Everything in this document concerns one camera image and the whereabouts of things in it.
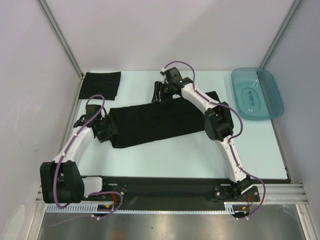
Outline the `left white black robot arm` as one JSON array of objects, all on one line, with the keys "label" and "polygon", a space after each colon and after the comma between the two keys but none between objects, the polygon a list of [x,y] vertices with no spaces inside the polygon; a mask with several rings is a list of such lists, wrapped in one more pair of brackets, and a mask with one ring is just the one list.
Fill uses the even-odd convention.
[{"label": "left white black robot arm", "polygon": [[119,133],[106,109],[98,104],[85,107],[85,114],[73,125],[71,136],[59,154],[40,166],[42,199],[47,204],[63,208],[68,204],[80,203],[93,194],[99,200],[110,195],[110,187],[101,176],[83,177],[78,164],[92,141],[109,141]]}]

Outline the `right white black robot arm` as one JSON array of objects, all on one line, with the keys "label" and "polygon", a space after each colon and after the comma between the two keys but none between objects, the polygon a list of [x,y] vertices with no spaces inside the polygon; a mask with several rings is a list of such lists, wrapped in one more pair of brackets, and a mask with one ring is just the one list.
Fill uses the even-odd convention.
[{"label": "right white black robot arm", "polygon": [[248,196],[253,187],[251,177],[244,172],[242,162],[233,140],[234,123],[231,108],[226,102],[214,100],[201,91],[195,81],[181,76],[176,67],[162,68],[162,81],[154,83],[152,103],[165,103],[173,99],[174,95],[192,103],[204,115],[204,131],[208,138],[218,146],[228,173],[230,194],[242,201]]}]

